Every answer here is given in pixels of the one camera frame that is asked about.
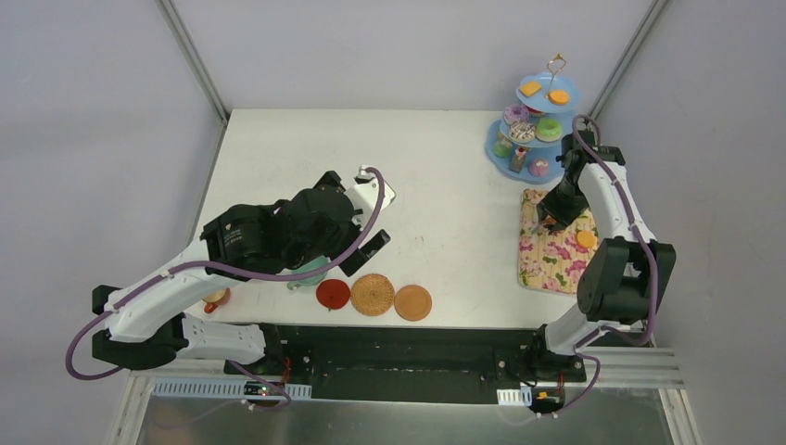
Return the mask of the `round orange biscuit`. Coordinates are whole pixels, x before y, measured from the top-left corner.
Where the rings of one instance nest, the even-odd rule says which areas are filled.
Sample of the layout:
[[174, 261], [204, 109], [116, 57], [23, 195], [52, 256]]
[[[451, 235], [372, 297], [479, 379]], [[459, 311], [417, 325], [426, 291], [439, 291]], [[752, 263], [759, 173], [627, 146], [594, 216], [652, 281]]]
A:
[[557, 106], [565, 106], [571, 100], [571, 95], [565, 90], [550, 90], [547, 98]]
[[575, 240], [581, 248], [592, 249], [597, 246], [597, 237], [592, 231], [580, 230], [576, 233]]

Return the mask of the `pink cupcake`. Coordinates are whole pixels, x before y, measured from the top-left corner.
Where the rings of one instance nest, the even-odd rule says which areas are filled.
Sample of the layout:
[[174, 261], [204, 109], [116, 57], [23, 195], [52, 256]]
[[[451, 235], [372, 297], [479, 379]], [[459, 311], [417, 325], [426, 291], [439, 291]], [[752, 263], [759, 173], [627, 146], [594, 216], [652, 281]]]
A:
[[534, 177], [547, 176], [549, 171], [550, 163], [546, 159], [535, 159], [528, 167], [528, 172]]

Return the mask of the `chocolate slice cake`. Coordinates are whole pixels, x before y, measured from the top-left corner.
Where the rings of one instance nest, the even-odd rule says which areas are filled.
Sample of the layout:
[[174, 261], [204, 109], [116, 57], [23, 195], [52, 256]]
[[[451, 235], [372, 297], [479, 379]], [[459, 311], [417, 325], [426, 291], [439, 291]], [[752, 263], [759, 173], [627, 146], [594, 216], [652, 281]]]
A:
[[526, 166], [526, 155], [528, 148], [526, 146], [518, 146], [510, 159], [508, 169], [510, 172], [520, 173]]

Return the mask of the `green frosted donut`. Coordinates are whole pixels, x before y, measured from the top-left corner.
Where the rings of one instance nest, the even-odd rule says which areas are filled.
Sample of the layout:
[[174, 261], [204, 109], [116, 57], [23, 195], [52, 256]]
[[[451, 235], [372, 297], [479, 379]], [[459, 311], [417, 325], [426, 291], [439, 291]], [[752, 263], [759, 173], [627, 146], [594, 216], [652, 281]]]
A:
[[536, 138], [544, 143], [556, 142], [563, 134], [563, 125], [555, 118], [541, 117], [536, 124]]

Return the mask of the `white chocolate donut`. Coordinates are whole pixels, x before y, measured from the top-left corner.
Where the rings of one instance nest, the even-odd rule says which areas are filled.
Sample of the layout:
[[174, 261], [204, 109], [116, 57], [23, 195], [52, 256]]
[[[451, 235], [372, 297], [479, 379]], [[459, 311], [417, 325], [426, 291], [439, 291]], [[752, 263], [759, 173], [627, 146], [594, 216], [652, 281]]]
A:
[[508, 136], [517, 144], [527, 144], [536, 138], [536, 125], [529, 121], [517, 121], [509, 125]]

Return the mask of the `red jam tart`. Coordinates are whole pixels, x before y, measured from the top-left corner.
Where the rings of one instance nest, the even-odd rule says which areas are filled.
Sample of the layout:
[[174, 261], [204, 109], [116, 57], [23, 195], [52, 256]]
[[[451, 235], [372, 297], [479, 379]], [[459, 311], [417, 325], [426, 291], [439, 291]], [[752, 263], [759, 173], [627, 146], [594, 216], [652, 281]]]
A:
[[526, 107], [526, 108], [527, 108], [529, 114], [532, 117], [541, 117], [541, 116], [544, 115], [544, 112], [541, 111], [541, 110], [538, 110], [538, 109], [535, 109], [535, 108], [532, 108], [532, 107]]

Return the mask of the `purple sprinkled donut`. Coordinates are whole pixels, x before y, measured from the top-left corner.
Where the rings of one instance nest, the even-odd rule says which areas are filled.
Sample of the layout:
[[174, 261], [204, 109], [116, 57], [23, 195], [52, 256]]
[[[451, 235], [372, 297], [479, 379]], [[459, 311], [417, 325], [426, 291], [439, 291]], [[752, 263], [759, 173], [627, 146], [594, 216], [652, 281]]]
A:
[[513, 125], [521, 121], [529, 121], [529, 119], [529, 108], [521, 103], [511, 104], [502, 112], [502, 121], [508, 125]]

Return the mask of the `rectangular yellow biscuit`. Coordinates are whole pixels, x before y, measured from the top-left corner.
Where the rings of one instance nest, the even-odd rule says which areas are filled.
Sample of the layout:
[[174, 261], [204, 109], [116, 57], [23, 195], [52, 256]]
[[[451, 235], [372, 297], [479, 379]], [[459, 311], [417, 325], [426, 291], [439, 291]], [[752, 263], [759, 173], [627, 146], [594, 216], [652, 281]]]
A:
[[518, 92], [524, 97], [531, 97], [541, 89], [542, 89], [542, 85], [540, 82], [535, 80], [530, 80], [527, 83], [521, 84], [518, 88]]

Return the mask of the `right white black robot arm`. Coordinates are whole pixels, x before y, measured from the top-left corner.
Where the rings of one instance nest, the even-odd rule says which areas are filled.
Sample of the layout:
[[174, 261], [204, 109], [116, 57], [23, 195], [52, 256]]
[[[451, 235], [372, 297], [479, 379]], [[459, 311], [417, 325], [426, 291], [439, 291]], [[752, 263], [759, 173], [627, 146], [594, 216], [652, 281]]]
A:
[[527, 371], [547, 380], [563, 368], [562, 355], [576, 355], [613, 333], [633, 346], [654, 333], [657, 313], [677, 255], [647, 227], [628, 187], [619, 148], [574, 130], [562, 142], [564, 176], [537, 205], [536, 226], [550, 235], [590, 211], [599, 245], [579, 277], [576, 304], [544, 328], [544, 342], [526, 355]]

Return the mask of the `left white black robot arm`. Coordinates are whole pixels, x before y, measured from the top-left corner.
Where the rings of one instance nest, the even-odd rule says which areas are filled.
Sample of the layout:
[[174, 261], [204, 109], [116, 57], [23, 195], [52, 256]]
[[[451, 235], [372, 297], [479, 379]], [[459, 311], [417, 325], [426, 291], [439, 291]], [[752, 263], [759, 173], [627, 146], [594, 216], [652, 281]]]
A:
[[345, 275], [356, 273], [387, 243], [387, 233], [374, 224], [395, 197], [378, 170], [363, 167], [351, 187], [326, 172], [289, 199], [230, 207], [139, 283], [94, 289], [93, 311], [102, 329], [91, 338], [92, 355], [128, 370], [209, 359], [249, 364], [261, 375], [275, 373], [283, 351], [274, 329], [207, 321], [188, 309], [250, 280], [308, 279], [306, 265], [319, 258]]

